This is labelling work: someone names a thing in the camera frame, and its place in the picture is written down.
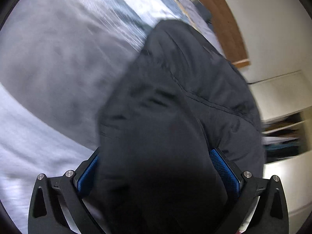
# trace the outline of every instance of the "metal screw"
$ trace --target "metal screw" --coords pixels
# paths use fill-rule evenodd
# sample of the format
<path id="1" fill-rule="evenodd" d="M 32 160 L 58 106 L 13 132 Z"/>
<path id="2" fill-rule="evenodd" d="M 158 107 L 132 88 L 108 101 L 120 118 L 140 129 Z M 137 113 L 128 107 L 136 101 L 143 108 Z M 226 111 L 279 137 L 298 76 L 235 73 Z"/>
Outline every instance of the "metal screw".
<path id="1" fill-rule="evenodd" d="M 252 173 L 246 171 L 246 172 L 244 172 L 244 176 L 245 176 L 246 178 L 251 178 L 251 177 L 252 177 Z"/>
<path id="2" fill-rule="evenodd" d="M 74 174 L 74 171 L 72 171 L 72 170 L 69 170 L 69 171 L 67 171 L 66 173 L 65 173 L 65 175 L 66 175 L 66 177 L 71 177 L 71 176 L 73 176 L 73 174 Z"/>
<path id="3" fill-rule="evenodd" d="M 280 177 L 277 176 L 277 175 L 273 175 L 273 179 L 274 179 L 276 182 L 280 181 Z"/>
<path id="4" fill-rule="evenodd" d="M 44 178 L 44 174 L 39 174 L 38 176 L 37 176 L 37 179 L 39 179 L 39 180 L 42 180 Z"/>

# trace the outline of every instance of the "blue textured pad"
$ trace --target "blue textured pad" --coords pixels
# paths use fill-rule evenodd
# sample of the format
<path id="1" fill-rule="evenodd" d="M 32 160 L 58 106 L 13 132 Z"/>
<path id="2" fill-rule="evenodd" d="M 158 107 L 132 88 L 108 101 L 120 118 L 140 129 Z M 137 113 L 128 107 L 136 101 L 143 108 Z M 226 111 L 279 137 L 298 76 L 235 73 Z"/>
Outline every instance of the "blue textured pad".
<path id="1" fill-rule="evenodd" d="M 98 156 L 96 156 L 93 159 L 91 164 L 88 166 L 88 168 L 85 170 L 85 172 L 82 174 L 82 176 L 77 182 L 78 195 L 81 198 L 87 196 L 93 187 L 94 175 L 95 175 L 98 159 L 99 159 Z"/>
<path id="2" fill-rule="evenodd" d="M 240 194 L 239 181 L 215 149 L 211 150 L 209 155 L 214 168 L 223 181 L 228 199 L 236 201 Z"/>

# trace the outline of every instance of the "dark clothing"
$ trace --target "dark clothing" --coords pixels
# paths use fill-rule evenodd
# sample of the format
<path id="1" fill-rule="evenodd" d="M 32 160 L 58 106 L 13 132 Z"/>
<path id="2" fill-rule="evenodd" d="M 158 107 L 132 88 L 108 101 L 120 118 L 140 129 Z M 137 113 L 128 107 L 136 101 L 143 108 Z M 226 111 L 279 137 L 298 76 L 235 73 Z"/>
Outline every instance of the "dark clothing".
<path id="1" fill-rule="evenodd" d="M 227 194 L 208 150 L 261 177 L 260 127 L 236 68 L 193 27 L 160 22 L 100 113 L 93 192 L 112 233 L 210 233 Z"/>

